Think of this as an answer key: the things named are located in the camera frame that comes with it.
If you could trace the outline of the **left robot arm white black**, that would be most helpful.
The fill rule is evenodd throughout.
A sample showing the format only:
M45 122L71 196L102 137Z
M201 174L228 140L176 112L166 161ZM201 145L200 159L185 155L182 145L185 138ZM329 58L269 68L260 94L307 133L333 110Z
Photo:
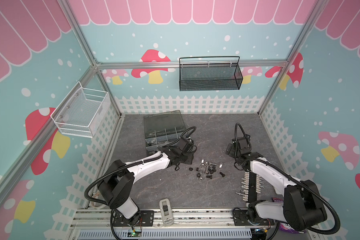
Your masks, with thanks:
M180 137L143 159L128 163L116 160L103 176L86 188L84 197L116 210L127 220L138 219L140 209L130 197L133 185L159 170L174 166L177 171L180 164L190 165L196 151L197 146L191 138Z

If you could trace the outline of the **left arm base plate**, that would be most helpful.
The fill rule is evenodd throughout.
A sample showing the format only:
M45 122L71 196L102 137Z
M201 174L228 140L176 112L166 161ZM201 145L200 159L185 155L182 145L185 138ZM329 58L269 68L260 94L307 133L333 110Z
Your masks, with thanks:
M130 219L127 219L119 211L114 210L112 226L114 227L152 227L154 211L139 210Z

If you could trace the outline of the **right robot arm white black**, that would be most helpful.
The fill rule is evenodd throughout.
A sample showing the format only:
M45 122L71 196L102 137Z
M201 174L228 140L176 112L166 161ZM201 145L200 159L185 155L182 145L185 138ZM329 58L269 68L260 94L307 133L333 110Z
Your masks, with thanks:
M300 180L271 164L263 155L252 152L248 137L234 138L226 154L235 160L234 166L255 174L271 184L282 202L255 200L247 202L246 215L251 224L262 219L288 224L295 231L309 230L321 235L333 235L341 228L336 210L319 193L311 180Z

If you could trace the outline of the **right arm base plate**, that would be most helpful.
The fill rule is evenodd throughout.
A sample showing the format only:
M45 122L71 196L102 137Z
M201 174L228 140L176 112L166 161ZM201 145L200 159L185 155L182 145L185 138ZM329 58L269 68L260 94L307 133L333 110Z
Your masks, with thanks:
M235 226L260 226L270 228L275 225L274 220L260 218L254 209L234 208L232 210L232 216Z

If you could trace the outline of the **clear plastic organizer box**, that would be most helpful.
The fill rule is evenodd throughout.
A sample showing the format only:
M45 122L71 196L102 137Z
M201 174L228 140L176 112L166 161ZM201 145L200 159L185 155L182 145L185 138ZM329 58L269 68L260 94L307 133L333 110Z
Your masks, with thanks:
M177 140L186 130L179 110L144 116L143 123L148 156L153 154L158 147Z

